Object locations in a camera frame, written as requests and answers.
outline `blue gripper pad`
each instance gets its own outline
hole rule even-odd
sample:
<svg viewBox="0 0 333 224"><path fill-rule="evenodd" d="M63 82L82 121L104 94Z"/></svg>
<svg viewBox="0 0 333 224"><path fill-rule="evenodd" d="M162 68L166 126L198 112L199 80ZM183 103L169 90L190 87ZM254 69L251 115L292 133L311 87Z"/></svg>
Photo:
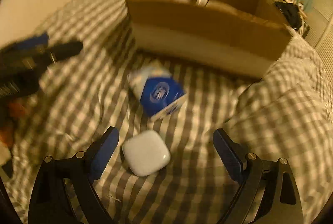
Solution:
<svg viewBox="0 0 333 224"><path fill-rule="evenodd" d="M16 47L16 49L29 49L36 45L41 45L41 44L47 45L48 42L49 42L49 36L47 35L47 33L44 33L40 36L35 36L32 38L23 40L23 41L17 43L15 47Z"/></svg>
<svg viewBox="0 0 333 224"><path fill-rule="evenodd" d="M244 180L242 163L236 156L236 153L228 145L228 142L223 139L218 130L215 130L213 133L213 144L225 168L227 169L230 178L233 181L242 184Z"/></svg>
<svg viewBox="0 0 333 224"><path fill-rule="evenodd" d="M91 161L88 180L92 184L95 180L101 178L113 152L119 142L119 132L116 128L111 129L111 133L99 148L98 152Z"/></svg>

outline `cardboard box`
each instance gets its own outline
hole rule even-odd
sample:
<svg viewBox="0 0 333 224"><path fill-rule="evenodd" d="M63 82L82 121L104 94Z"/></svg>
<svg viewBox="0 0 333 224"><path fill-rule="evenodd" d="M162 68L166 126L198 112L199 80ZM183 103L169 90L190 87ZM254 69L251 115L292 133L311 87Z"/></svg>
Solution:
<svg viewBox="0 0 333 224"><path fill-rule="evenodd" d="M291 39L287 20L272 0L215 1L235 10L127 0L137 47L260 79Z"/></svg>

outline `bed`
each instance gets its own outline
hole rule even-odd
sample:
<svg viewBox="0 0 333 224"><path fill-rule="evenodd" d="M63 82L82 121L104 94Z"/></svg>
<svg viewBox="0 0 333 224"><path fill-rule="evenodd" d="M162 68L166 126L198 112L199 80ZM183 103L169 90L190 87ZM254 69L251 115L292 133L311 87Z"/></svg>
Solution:
<svg viewBox="0 0 333 224"><path fill-rule="evenodd" d="M30 113L15 133L14 175L6 183L23 223L43 158L72 157L109 126L119 130L119 146L94 188L116 223L216 223L238 188L212 143L212 133L220 127L261 159L289 160L305 224L332 194L332 85L317 53L297 34L266 75L252 84L137 51L125 0L73 0L36 34L44 31L50 44L76 38L83 41L84 51L50 67L41 78L42 90L27 99ZM126 76L156 59L189 99L171 116L150 122ZM171 161L158 173L136 177L120 145L146 129L161 134ZM84 222L74 190L67 186L77 218Z"/></svg>

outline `checkered bedsheet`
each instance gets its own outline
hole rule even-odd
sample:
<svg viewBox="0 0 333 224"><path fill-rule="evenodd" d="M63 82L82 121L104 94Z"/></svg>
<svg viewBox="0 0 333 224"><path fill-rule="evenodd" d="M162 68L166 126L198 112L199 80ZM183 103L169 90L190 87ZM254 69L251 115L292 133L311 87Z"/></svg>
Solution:
<svg viewBox="0 0 333 224"><path fill-rule="evenodd" d="M6 187L24 222L43 158L72 157L109 126L119 130L119 146L94 188L116 223L215 224L238 187L212 143L220 127L262 159L289 160L304 223L328 200L333 191L332 86L320 58L299 36L251 86L198 65L158 58L189 99L172 116L150 122L126 76L155 57L135 50L125 0L73 0L36 33L45 30L53 43L82 40L84 51L43 75L42 90L28 100L31 114L15 134L14 176ZM171 161L156 174L136 177L119 151L124 140L146 129L161 134ZM84 219L75 198L72 204Z"/></svg>

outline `tissue box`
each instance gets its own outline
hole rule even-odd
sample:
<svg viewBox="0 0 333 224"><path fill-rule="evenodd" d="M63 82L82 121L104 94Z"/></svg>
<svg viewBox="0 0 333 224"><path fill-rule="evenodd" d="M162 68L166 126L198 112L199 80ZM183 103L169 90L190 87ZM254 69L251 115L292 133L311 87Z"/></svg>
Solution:
<svg viewBox="0 0 333 224"><path fill-rule="evenodd" d="M273 0L214 1L230 7L127 0L137 47L260 79L291 39L287 20Z"/></svg>
<svg viewBox="0 0 333 224"><path fill-rule="evenodd" d="M152 121L180 108L187 94L158 62L144 66L127 77L129 86Z"/></svg>

